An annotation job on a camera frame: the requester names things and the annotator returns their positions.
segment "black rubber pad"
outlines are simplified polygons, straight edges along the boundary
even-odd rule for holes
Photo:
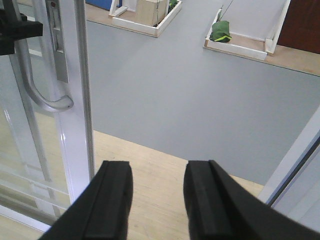
[[[125,240],[132,198],[129,163],[104,161],[88,187],[40,240]]]

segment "green object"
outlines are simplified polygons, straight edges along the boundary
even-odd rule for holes
[[[217,21],[212,25],[210,40],[214,42],[227,43],[231,40],[228,21]]]
[[[175,7],[177,4],[178,4],[178,0],[170,0],[168,13],[170,13],[171,10],[174,9],[174,7]]]

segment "door handle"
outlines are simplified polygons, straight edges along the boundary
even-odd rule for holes
[[[3,6],[9,24],[19,25],[23,21],[16,0],[3,0]],[[42,109],[51,113],[60,113],[72,108],[74,102],[69,96],[64,95],[56,101],[50,101],[38,91],[33,78],[29,47],[25,38],[27,37],[19,37],[19,40],[16,40],[17,38],[13,40],[16,40],[14,44],[15,53],[20,65],[23,86],[29,97]]]

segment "white wooden frame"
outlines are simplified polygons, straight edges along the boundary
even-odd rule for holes
[[[157,27],[143,25],[143,24],[140,24],[134,21],[125,20],[116,16],[112,18],[112,25],[125,30],[129,30],[132,32],[157,38],[166,29],[166,27],[175,18],[175,16],[178,14],[178,12],[180,12],[181,9],[182,9],[182,1],[178,0],[177,5],[172,9],[171,12],[169,12],[168,15],[165,16],[165,18],[159,23]]]
[[[295,140],[279,166],[265,184],[258,198],[269,204],[284,182],[320,137],[320,106]]]
[[[281,29],[282,26],[285,22],[285,18],[289,9],[289,5],[290,5],[291,0],[286,0],[286,2],[284,3],[284,7],[282,9],[282,13],[280,15],[279,21],[276,25],[276,31],[274,33],[273,39],[270,38],[266,38],[265,42],[264,42],[264,51],[266,51],[269,54],[273,54],[276,50],[276,46],[279,40],[279,36],[281,33]]]
[[[127,6],[121,6],[117,9],[117,5],[119,4],[119,0],[113,0],[111,3],[111,8],[109,12],[109,16],[118,17],[128,10]]]
[[[217,22],[218,15],[221,11],[222,11],[222,9],[220,8],[218,10],[218,12],[216,13],[212,24],[210,25],[209,32],[205,38],[204,48],[214,50],[214,51],[229,53],[229,54],[233,54],[233,55],[237,55],[237,56],[245,56],[245,57],[249,57],[252,59],[259,59],[262,61],[265,60],[267,57],[267,53],[265,51],[259,51],[256,49],[232,44],[229,42],[214,42],[214,41],[210,40],[210,35],[212,33],[212,25]]]

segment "sliding glass door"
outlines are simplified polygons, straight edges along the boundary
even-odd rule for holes
[[[94,174],[85,3],[0,0],[0,8],[3,38],[26,18],[43,24],[43,36],[0,56],[0,214],[45,231]]]

